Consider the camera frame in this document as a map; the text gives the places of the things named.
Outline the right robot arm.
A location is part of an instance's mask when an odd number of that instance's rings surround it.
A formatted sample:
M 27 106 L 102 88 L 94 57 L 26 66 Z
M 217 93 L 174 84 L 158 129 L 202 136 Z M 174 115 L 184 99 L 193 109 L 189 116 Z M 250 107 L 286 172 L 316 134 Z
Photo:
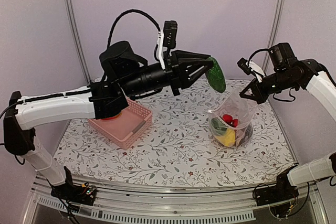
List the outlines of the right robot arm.
M 260 52 L 269 54 L 274 72 L 266 75 L 252 59 Z M 314 97 L 328 114 L 335 118 L 335 81 L 327 68 L 314 59 L 299 60 L 287 42 L 278 43 L 270 48 L 258 49 L 248 59 L 241 58 L 238 67 L 254 79 L 239 94 L 243 99 L 266 102 L 270 95 L 284 90 L 299 89 Z M 291 194 L 292 187 L 300 184 L 317 182 L 335 176 L 335 152 L 312 160 L 309 163 L 289 168 L 278 175 L 278 185 L 271 190 L 276 201 L 284 200 Z

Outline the dark purple toy fruit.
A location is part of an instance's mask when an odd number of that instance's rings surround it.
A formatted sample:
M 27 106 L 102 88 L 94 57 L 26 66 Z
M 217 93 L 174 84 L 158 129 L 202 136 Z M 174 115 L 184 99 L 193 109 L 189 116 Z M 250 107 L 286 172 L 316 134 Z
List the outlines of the dark purple toy fruit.
M 242 144 L 248 142 L 251 139 L 252 134 L 253 134 L 253 126 L 252 126 L 252 124 L 249 124 L 249 126 L 245 130 L 245 133 L 243 135 L 243 138 L 242 138 L 240 144 L 242 145 Z

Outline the left aluminium frame post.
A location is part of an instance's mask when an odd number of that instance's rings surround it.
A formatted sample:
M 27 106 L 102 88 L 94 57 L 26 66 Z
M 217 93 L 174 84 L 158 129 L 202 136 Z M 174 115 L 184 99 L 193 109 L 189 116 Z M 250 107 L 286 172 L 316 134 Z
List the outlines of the left aluminium frame post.
M 91 76 L 89 73 L 88 65 L 83 53 L 83 48 L 80 40 L 80 35 L 77 27 L 77 22 L 76 22 L 76 17 L 75 17 L 75 12 L 74 12 L 74 6 L 72 0 L 64 0 L 65 2 L 65 8 L 69 20 L 69 26 L 73 38 L 73 42 L 75 45 L 75 50 L 78 56 L 80 68 L 82 70 L 83 77 L 87 83 L 90 83 L 91 81 Z

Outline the clear zip top bag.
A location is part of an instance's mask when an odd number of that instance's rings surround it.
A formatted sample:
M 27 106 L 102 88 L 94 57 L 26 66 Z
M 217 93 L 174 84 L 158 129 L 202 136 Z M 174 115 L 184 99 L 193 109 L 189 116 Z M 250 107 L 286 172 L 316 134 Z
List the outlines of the clear zip top bag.
M 235 88 L 218 108 L 207 111 L 210 132 L 224 147 L 237 148 L 253 133 L 252 118 L 257 103 L 241 98 L 242 90 Z

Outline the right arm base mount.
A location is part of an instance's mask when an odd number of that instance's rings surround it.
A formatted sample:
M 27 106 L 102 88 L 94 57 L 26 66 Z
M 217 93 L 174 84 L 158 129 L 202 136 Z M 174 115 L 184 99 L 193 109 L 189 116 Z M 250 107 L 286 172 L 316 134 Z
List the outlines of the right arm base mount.
M 287 218 L 297 201 L 299 192 L 291 186 L 287 175 L 278 175 L 273 186 L 264 183 L 257 185 L 253 190 L 253 199 L 257 206 L 271 205 L 271 214 L 276 218 Z

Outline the red toy apple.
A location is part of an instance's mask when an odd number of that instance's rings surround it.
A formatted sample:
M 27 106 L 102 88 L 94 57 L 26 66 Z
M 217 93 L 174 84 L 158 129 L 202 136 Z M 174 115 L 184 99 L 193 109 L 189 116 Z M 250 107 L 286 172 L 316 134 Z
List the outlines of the red toy apple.
M 225 123 L 227 123 L 228 125 L 230 125 L 231 127 L 237 127 L 239 124 L 239 120 L 238 119 L 234 119 L 231 115 L 229 114 L 224 114 L 222 116 L 222 119 Z

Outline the green toy cucumber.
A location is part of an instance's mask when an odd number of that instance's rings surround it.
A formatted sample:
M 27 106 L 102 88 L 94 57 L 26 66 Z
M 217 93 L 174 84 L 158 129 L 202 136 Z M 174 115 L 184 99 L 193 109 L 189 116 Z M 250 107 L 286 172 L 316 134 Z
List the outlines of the green toy cucumber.
M 213 57 L 209 57 L 213 66 L 205 73 L 208 84 L 218 93 L 224 93 L 226 90 L 226 82 L 223 71 L 218 64 L 217 60 Z

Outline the green toy pepper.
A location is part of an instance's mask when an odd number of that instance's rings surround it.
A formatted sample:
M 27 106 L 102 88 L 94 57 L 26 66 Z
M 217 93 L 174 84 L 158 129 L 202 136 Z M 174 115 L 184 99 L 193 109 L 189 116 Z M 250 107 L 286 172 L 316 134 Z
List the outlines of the green toy pepper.
M 211 129 L 215 132 L 215 135 L 224 135 L 227 127 L 218 118 L 212 118 Z

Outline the yellow toy pepper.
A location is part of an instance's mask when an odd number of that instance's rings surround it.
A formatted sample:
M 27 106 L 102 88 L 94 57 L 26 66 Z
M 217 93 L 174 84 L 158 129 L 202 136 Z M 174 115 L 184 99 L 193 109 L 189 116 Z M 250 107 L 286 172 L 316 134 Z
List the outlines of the yellow toy pepper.
M 222 145 L 226 147 L 232 147 L 235 145 L 236 132 L 232 129 L 227 129 L 224 135 L 215 137 Z

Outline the aluminium frame post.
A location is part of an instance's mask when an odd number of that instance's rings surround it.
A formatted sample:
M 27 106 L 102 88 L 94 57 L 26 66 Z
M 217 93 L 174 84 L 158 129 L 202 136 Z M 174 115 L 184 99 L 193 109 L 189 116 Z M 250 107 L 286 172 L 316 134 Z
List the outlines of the aluminium frame post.
M 274 13 L 270 35 L 268 39 L 268 44 L 267 44 L 268 47 L 271 47 L 276 41 L 284 4 L 285 4 L 285 0 L 276 0 L 275 13 Z
M 75 45 L 75 50 L 78 56 L 80 68 L 82 70 L 83 77 L 87 83 L 90 83 L 91 81 L 91 76 L 89 73 L 88 65 L 83 53 L 83 48 L 80 40 L 80 35 L 77 27 L 77 22 L 76 22 L 76 17 L 75 17 L 75 12 L 74 12 L 74 6 L 72 0 L 64 0 L 65 2 L 65 8 L 69 20 L 69 26 L 73 38 L 73 42 Z

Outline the floral table mat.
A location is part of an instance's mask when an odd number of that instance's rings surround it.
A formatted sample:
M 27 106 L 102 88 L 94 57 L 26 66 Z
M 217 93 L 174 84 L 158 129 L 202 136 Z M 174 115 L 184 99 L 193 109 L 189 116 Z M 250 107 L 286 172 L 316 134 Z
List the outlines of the floral table mat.
M 72 120 L 55 160 L 73 175 L 165 187 L 227 187 L 270 183 L 295 163 L 268 103 L 257 108 L 251 140 L 226 148 L 211 135 L 207 111 L 218 107 L 244 80 L 228 80 L 223 94 L 205 79 L 173 96 L 170 89 L 141 100 L 152 125 L 127 150 L 95 131 L 87 120 Z

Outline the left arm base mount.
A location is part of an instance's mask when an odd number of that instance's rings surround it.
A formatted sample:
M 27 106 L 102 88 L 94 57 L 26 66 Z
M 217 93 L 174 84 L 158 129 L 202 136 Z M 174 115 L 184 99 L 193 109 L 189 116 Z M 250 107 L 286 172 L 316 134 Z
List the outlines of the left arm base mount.
M 59 186 L 51 185 L 51 195 L 68 202 L 93 206 L 97 194 L 96 186 L 90 185 L 88 182 L 75 185 L 70 170 L 66 166 L 64 166 L 64 170 L 65 182 Z

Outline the aluminium front rail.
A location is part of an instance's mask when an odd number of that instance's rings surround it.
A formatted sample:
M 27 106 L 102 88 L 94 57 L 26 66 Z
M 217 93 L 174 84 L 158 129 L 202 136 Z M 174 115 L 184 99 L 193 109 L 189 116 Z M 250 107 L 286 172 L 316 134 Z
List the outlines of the aluminium front rail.
M 299 187 L 289 217 L 272 214 L 287 201 L 258 206 L 253 185 L 238 187 L 159 187 L 74 176 L 96 186 L 92 206 L 79 205 L 76 223 L 330 223 L 315 184 Z

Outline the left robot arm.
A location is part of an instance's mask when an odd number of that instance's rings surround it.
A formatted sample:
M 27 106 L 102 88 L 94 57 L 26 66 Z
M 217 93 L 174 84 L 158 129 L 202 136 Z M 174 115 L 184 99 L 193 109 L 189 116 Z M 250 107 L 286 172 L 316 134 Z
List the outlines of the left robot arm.
M 127 41 L 107 47 L 99 57 L 104 77 L 72 91 L 24 97 L 16 91 L 2 113 L 4 146 L 24 158 L 67 200 L 78 195 L 70 172 L 60 167 L 36 137 L 40 125 L 72 119 L 107 119 L 119 114 L 129 100 L 171 87 L 173 94 L 189 88 L 214 65 L 209 55 L 167 50 L 161 60 L 148 64 Z

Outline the pink plastic basket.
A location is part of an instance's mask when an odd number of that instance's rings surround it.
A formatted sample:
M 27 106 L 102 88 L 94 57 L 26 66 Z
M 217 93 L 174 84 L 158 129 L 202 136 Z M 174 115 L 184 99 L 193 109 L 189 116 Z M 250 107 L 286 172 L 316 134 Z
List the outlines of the pink plastic basket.
M 128 107 L 114 119 L 89 119 L 88 123 L 110 142 L 127 150 L 152 124 L 153 112 L 127 99 Z

